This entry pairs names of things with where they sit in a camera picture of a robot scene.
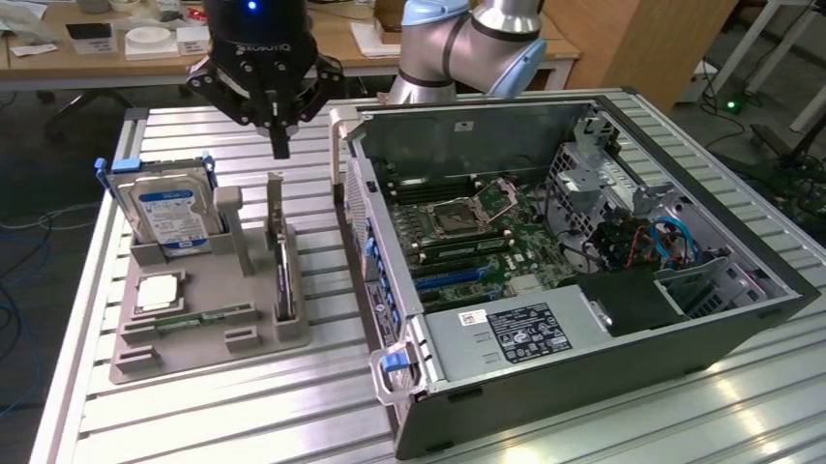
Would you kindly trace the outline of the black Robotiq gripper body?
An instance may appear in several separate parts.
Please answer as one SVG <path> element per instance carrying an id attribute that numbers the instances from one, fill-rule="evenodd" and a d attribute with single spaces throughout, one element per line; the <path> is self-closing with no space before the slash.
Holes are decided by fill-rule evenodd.
<path id="1" fill-rule="evenodd" d="M 208 1 L 205 98 L 215 105 L 321 105 L 324 54 L 304 1 Z"/>

